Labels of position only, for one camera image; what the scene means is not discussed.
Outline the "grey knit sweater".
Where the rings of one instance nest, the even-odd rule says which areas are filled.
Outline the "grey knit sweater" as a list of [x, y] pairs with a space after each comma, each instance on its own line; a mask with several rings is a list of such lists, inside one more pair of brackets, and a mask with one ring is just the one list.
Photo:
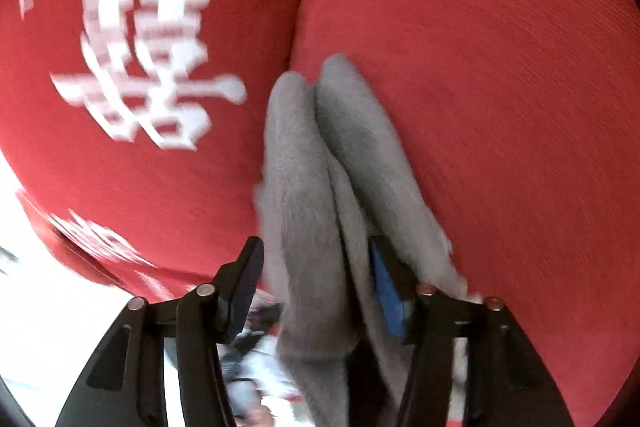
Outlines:
[[385, 324], [369, 237], [386, 236], [450, 296], [466, 285], [392, 123], [346, 57], [329, 57], [315, 83], [277, 80], [255, 202], [267, 285], [284, 306], [279, 359], [314, 422], [393, 425], [412, 351]]

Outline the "red sofa back cushion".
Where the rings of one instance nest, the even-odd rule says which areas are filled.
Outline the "red sofa back cushion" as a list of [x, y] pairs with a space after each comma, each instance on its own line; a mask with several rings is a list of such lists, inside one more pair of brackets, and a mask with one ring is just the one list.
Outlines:
[[1, 0], [1, 150], [62, 265], [152, 301], [255, 231], [300, 0]]

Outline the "red sofa seat cushion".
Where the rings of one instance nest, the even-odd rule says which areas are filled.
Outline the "red sofa seat cushion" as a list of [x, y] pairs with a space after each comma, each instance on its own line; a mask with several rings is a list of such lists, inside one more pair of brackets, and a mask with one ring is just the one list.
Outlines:
[[334, 53], [393, 119], [471, 291], [506, 300], [595, 424], [639, 354], [634, 0], [304, 0], [294, 67]]

